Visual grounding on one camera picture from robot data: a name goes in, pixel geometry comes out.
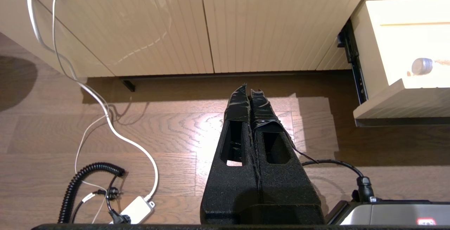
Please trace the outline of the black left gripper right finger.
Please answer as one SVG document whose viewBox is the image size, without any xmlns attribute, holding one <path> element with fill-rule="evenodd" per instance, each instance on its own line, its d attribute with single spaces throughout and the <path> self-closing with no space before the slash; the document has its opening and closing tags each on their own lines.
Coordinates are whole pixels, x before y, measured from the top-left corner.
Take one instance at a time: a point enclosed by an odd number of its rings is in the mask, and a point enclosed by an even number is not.
<svg viewBox="0 0 450 230">
<path fill-rule="evenodd" d="M 258 192 L 253 223 L 324 224 L 320 198 L 271 103 L 261 90 L 251 91 L 250 103 Z"/>
</svg>

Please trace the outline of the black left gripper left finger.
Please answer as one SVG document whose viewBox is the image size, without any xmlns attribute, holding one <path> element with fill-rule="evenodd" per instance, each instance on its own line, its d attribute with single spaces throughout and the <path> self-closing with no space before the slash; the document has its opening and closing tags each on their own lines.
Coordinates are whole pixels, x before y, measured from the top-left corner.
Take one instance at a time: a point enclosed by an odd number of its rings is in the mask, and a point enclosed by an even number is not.
<svg viewBox="0 0 450 230">
<path fill-rule="evenodd" d="M 246 84 L 232 92 L 200 206 L 202 224 L 239 224 L 258 202 L 257 160 Z"/>
</svg>

